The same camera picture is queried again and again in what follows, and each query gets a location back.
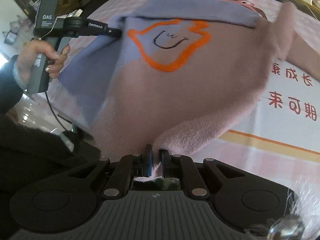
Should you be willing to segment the person's left hand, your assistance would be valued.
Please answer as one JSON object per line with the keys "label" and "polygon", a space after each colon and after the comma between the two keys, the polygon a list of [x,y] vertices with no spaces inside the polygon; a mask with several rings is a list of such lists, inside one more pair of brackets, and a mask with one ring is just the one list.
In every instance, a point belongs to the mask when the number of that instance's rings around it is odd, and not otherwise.
{"label": "person's left hand", "polygon": [[31,70],[39,54],[44,54],[48,59],[53,60],[53,63],[46,67],[46,72],[52,79],[56,79],[60,75],[60,71],[63,68],[64,62],[67,60],[70,49],[70,45],[67,44],[61,53],[58,53],[54,47],[46,41],[33,40],[29,42],[19,54],[16,61],[16,68],[23,85],[26,86],[29,83]]}

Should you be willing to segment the person's left forearm dark sleeve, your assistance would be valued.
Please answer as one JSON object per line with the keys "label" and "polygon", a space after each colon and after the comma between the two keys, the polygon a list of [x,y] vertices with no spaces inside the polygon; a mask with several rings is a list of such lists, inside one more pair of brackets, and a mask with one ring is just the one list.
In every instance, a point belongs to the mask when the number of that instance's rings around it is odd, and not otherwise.
{"label": "person's left forearm dark sleeve", "polygon": [[22,97],[23,89],[17,84],[14,76],[15,63],[18,56],[14,55],[9,62],[1,67],[0,74],[0,110],[6,114],[18,103]]}

